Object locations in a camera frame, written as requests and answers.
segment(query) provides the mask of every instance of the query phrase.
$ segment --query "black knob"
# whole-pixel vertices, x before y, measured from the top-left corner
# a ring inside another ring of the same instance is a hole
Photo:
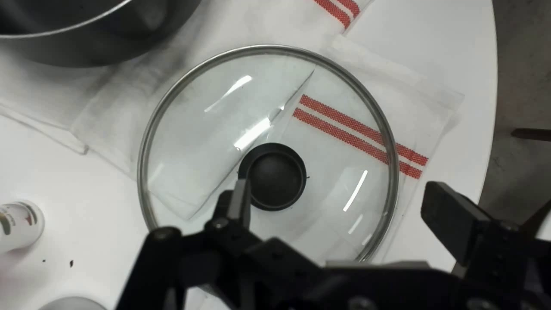
[[[275,211],[292,206],[304,194],[307,167],[294,148],[268,142],[244,158],[240,179],[251,180],[256,206]]]

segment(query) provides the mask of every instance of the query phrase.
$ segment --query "stainless steel pot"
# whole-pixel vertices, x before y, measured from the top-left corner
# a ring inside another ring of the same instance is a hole
[[[201,0],[3,0],[0,46],[54,65],[133,58],[175,34]]]

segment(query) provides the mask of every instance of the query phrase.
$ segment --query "red stripe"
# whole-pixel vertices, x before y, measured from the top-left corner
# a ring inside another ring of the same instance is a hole
[[[306,123],[311,123],[313,127],[318,127],[318,129],[328,132],[333,137],[338,137],[338,139],[342,139],[342,141],[345,141],[345,142],[349,142],[349,144],[352,144],[352,146],[373,154],[374,158],[378,158],[378,160],[381,160],[385,163],[390,163],[390,158],[387,156],[387,153],[383,149],[373,146],[371,142],[361,139],[359,136],[350,134],[350,132],[347,132],[347,130],[343,130],[343,129],[340,129],[340,127],[337,127],[337,125],[333,125],[333,123],[330,123],[330,122],[326,122],[326,120],[323,120],[323,118],[302,110],[302,108],[297,108],[294,111],[294,117],[300,118]],[[421,177],[421,170],[412,167],[412,165],[409,165],[409,163],[405,163],[405,161],[400,161],[400,170],[404,173],[414,177],[414,179]]]
[[[321,103],[321,101],[318,101],[318,99],[314,99],[314,98],[311,98],[307,94],[304,94],[300,98],[300,103],[304,103],[306,106],[309,106],[309,108],[313,108],[313,110],[316,110],[316,111],[319,111],[319,113],[323,113],[323,115],[326,115],[326,117],[330,117],[330,118],[333,118],[337,122],[342,122],[343,125],[347,125],[347,127],[350,127],[350,129],[354,129],[354,130],[357,130],[357,132],[378,141],[380,144],[385,144],[383,136],[381,136],[380,130],[376,130],[373,127],[368,127],[366,123],[352,118],[347,113],[342,113],[340,110],[335,110],[333,106],[328,106],[328,105],[325,105],[325,103]],[[402,156],[405,156],[405,158],[409,158],[409,160],[412,160],[412,161],[416,161],[419,165],[428,165],[428,161],[430,161],[428,156],[424,156],[424,154],[421,154],[421,153],[418,153],[418,151],[414,151],[414,149],[411,149],[411,148],[407,148],[407,146],[404,146],[400,142],[397,142],[397,151],[399,151],[399,154],[402,154]]]
[[[325,6],[331,15],[340,18],[345,24],[345,29],[350,27],[352,17],[343,12],[338,5],[335,5],[331,0],[316,0],[321,6]]]
[[[356,0],[340,0],[340,1],[352,12],[354,17],[359,17],[361,6]]]

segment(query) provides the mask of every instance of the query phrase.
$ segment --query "white table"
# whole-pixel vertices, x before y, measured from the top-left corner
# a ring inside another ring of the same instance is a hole
[[[466,94],[423,180],[447,180],[481,198],[497,111],[497,34],[492,0],[376,0],[361,17],[371,30],[350,36]],[[96,153],[80,156],[42,134],[0,118],[0,201],[30,198],[47,215],[40,242],[0,254],[0,310],[32,310],[66,294],[113,306],[147,232],[137,185]],[[423,187],[387,256],[454,258],[421,218]]]

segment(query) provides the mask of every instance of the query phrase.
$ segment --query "glass lid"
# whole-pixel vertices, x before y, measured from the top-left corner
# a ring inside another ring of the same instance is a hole
[[[180,79],[149,125],[139,167],[149,227],[202,230],[240,177],[257,235],[319,263],[368,258],[395,210],[392,127],[374,96],[321,55],[233,49]]]

